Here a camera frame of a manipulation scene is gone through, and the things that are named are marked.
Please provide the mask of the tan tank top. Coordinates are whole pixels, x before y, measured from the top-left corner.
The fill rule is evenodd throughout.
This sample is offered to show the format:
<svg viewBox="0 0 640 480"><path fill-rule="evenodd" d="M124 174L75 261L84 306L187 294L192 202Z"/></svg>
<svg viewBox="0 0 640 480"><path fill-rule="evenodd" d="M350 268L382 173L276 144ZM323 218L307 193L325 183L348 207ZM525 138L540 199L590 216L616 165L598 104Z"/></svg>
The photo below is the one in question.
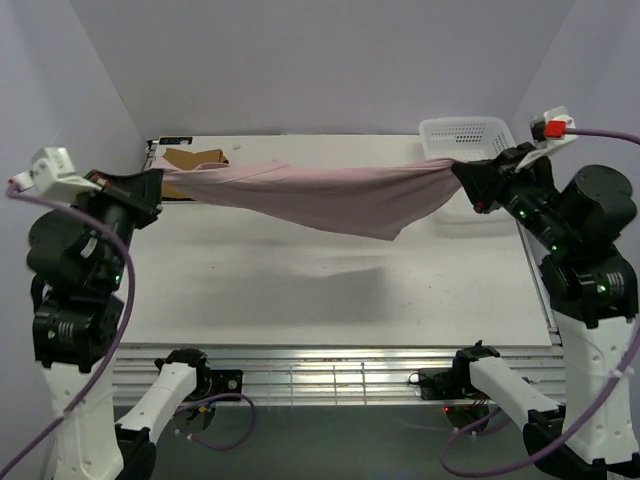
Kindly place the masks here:
<svg viewBox="0 0 640 480"><path fill-rule="evenodd" d="M221 149L188 152L176 148L167 148L163 153L162 158L181 170L194 170L205 164L213 164L214 166L227 166L229 164L229 160ZM163 181L162 197L163 196L189 197L169 185L166 180Z"/></svg>

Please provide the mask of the mauve tank top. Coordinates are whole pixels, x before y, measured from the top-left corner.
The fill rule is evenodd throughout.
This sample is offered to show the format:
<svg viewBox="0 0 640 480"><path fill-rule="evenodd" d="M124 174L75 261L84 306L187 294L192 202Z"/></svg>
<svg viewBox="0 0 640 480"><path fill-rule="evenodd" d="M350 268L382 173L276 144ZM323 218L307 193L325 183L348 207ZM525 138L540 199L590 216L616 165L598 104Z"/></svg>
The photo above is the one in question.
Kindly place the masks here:
<svg viewBox="0 0 640 480"><path fill-rule="evenodd" d="M443 207L461 184L450 159L393 167L313 169L269 161L208 163L182 170L162 158L154 167L188 197L245 209L312 229L393 241Z"/></svg>

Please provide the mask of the black white striped tank top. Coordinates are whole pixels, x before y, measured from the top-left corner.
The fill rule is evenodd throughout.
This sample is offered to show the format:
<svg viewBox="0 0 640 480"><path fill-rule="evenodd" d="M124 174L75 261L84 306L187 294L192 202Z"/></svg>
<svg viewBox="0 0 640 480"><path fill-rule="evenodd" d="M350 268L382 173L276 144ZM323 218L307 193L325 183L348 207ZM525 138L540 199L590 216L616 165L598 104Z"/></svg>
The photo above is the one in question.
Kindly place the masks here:
<svg viewBox="0 0 640 480"><path fill-rule="evenodd" d="M162 197L163 203L194 202L194 201L195 200L193 200L190 197L167 197L167 196Z"/></svg>

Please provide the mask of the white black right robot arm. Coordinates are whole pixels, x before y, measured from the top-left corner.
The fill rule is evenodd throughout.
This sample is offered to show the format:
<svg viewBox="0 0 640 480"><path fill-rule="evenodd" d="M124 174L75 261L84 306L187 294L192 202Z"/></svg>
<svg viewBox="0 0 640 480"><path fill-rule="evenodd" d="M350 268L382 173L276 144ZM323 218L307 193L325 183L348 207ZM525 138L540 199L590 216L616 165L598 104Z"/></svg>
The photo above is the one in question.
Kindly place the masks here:
<svg viewBox="0 0 640 480"><path fill-rule="evenodd" d="M563 107L532 122L532 141L453 173L474 210L503 209L546 250L539 271L564 353L566 399L557 402L515 373L492 347L458 351L454 390L479 392L521 430L527 463L558 479L639 475L629 381L639 349L638 278L616 240L636 217L626 176L579 169L563 189L550 158L582 135Z"/></svg>

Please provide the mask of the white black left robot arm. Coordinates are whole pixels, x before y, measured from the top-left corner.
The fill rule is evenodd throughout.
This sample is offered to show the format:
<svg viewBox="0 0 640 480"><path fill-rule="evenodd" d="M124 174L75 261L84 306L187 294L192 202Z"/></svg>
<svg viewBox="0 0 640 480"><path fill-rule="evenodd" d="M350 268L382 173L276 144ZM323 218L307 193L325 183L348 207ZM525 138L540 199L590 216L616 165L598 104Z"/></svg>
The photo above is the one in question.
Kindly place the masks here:
<svg viewBox="0 0 640 480"><path fill-rule="evenodd" d="M47 147L9 181L15 200L42 205L26 258L33 273L32 338L51 392L58 479L148 479L159 436L185 402L206 397L212 376L196 349L156 361L159 374L133 410L116 418L114 355L133 298L129 246L161 213L163 174L80 176L68 151Z"/></svg>

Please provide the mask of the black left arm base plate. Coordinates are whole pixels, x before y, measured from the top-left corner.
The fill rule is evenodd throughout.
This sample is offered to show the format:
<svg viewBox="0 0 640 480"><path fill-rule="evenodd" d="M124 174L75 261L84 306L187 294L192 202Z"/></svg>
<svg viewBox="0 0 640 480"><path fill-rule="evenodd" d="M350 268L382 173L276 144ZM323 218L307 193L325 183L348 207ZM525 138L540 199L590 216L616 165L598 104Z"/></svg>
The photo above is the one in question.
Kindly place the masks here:
<svg viewBox="0 0 640 480"><path fill-rule="evenodd" d="M210 369L205 375L206 397L239 402L243 393L244 372L240 369Z"/></svg>

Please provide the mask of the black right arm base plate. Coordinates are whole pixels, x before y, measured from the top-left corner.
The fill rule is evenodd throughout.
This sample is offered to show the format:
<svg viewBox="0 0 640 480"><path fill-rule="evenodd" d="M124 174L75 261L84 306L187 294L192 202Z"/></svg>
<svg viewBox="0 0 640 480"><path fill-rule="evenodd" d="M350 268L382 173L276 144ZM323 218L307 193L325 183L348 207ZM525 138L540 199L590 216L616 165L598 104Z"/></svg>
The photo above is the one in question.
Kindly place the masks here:
<svg viewBox="0 0 640 480"><path fill-rule="evenodd" d="M461 400L479 395L479 391L465 382L452 368L420 369L417 384L422 400Z"/></svg>

